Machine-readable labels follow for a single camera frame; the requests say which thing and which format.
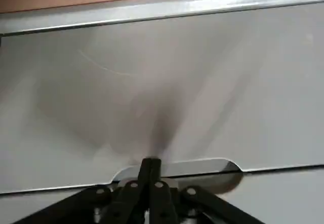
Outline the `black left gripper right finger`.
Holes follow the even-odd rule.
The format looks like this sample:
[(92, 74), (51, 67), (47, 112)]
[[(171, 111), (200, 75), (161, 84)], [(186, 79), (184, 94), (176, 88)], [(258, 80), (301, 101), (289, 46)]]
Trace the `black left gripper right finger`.
[(250, 223), (256, 218), (197, 185), (179, 190), (160, 177), (161, 160), (150, 159), (150, 223)]

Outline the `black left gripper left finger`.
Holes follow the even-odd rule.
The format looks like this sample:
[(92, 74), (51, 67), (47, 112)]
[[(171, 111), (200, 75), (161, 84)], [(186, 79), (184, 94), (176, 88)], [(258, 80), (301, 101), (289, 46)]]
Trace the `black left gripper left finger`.
[(138, 176), (111, 190), (95, 185), (15, 223), (143, 223), (148, 208), (152, 158), (142, 160)]

